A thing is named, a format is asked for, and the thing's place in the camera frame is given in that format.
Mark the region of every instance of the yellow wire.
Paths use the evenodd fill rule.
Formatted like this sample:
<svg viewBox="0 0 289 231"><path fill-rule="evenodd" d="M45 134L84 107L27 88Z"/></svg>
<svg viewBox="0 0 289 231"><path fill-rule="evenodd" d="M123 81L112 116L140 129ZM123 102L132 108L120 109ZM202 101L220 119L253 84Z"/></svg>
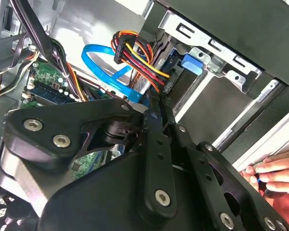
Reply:
<svg viewBox="0 0 289 231"><path fill-rule="evenodd" d="M138 35L137 32L132 31L132 30L122 30L119 32L119 37L122 35L122 33L129 33L129 34L133 34L133 35Z"/></svg>
<svg viewBox="0 0 289 231"><path fill-rule="evenodd" d="M80 86L79 86L79 83L78 83L78 79L77 79L77 77L76 77L76 75L75 75L75 72L74 72L73 69L72 69L72 66L71 66L69 63L66 63L66 64L67 64L68 68L70 69L70 71L72 72L72 75L73 75L73 77L74 77L74 79L75 79L76 87L77 87L77 90L78 90L78 92L79 92L80 98L82 99L82 101L87 101L86 98L85 98L85 96L84 96L84 94L82 93L82 90L81 90L81 88L80 88Z"/></svg>
<svg viewBox="0 0 289 231"><path fill-rule="evenodd" d="M128 44L128 43L125 43L125 45L127 46L127 48L131 51L131 53L133 55L135 55L137 57L137 59L139 59L144 65L146 65L147 67L149 67L151 70L155 71L156 73L159 73L160 75L166 77L166 78L169 78L170 76L155 69L153 66L151 66L150 64L148 64L145 60L143 60L133 49L132 47Z"/></svg>

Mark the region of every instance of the human hand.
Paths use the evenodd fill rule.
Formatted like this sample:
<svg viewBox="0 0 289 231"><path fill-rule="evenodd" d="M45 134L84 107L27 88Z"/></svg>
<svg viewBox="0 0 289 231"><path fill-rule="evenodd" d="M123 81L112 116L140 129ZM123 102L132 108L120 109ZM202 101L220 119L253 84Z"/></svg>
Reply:
<svg viewBox="0 0 289 231"><path fill-rule="evenodd" d="M247 180L247 182L249 182L251 184L251 186L257 191L259 192L259 184L258 184L258 180L255 177L256 174L256 170L252 167L252 166L248 166L246 168L245 171L240 172L240 174L242 175L242 177L244 177L245 180Z"/></svg>
<svg viewBox="0 0 289 231"><path fill-rule="evenodd" d="M274 192L289 193L289 152L270 156L256 167L259 179Z"/></svg>

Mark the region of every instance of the screw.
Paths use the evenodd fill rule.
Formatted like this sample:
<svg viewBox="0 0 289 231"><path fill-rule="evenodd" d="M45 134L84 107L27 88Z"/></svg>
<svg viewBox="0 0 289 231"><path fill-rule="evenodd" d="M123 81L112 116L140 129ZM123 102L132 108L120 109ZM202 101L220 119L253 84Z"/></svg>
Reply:
<svg viewBox="0 0 289 231"><path fill-rule="evenodd" d="M264 221L271 230L276 229L275 224L269 218L264 218Z"/></svg>
<svg viewBox="0 0 289 231"><path fill-rule="evenodd" d="M179 129L180 129L181 132L186 132L186 129L184 127L182 127L182 126L179 126Z"/></svg>
<svg viewBox="0 0 289 231"><path fill-rule="evenodd" d="M29 131L39 131L43 128L43 124L37 119L27 119L24 122L24 127Z"/></svg>
<svg viewBox="0 0 289 231"><path fill-rule="evenodd" d="M155 199L159 202L162 206L169 206L170 205L170 197L169 195L161 189L156 190L155 192Z"/></svg>
<svg viewBox="0 0 289 231"><path fill-rule="evenodd" d="M276 220L276 223L281 227L283 231L287 231L286 226L280 220Z"/></svg>
<svg viewBox="0 0 289 231"><path fill-rule="evenodd" d="M56 135L53 137L53 143L59 148L66 148L71 144L71 140L65 135Z"/></svg>
<svg viewBox="0 0 289 231"><path fill-rule="evenodd" d="M229 230L233 230L235 228L235 224L233 223L231 217L226 213L220 214L220 219L224 226L226 226Z"/></svg>
<svg viewBox="0 0 289 231"><path fill-rule="evenodd" d="M129 107L126 106L126 105L124 105L124 104L122 104L121 107L122 107L124 110L126 110L126 111L129 111L129 110L130 110Z"/></svg>
<svg viewBox="0 0 289 231"><path fill-rule="evenodd" d="M209 150L210 152L212 152L212 151L213 151L213 149L212 149L212 147L211 147L210 145L208 145L208 144L205 144L204 146L205 146L205 147L206 147L206 149L207 149L207 150Z"/></svg>

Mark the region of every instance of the black fan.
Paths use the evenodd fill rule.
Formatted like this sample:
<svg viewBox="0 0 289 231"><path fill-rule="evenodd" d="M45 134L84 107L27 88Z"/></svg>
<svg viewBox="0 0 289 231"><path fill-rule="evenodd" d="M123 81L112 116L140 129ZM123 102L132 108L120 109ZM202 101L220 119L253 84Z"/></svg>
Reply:
<svg viewBox="0 0 289 231"><path fill-rule="evenodd" d="M7 225L5 231L31 231L38 222L38 217L32 206L0 187L0 210L6 208L3 217L0 217L0 230Z"/></svg>

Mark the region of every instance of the capacitor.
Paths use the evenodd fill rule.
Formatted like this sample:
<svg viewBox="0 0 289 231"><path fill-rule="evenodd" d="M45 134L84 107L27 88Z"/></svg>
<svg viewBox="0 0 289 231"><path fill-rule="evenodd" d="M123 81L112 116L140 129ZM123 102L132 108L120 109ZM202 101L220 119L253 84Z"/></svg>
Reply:
<svg viewBox="0 0 289 231"><path fill-rule="evenodd" d="M63 93L66 90L66 87L60 87L59 92Z"/></svg>

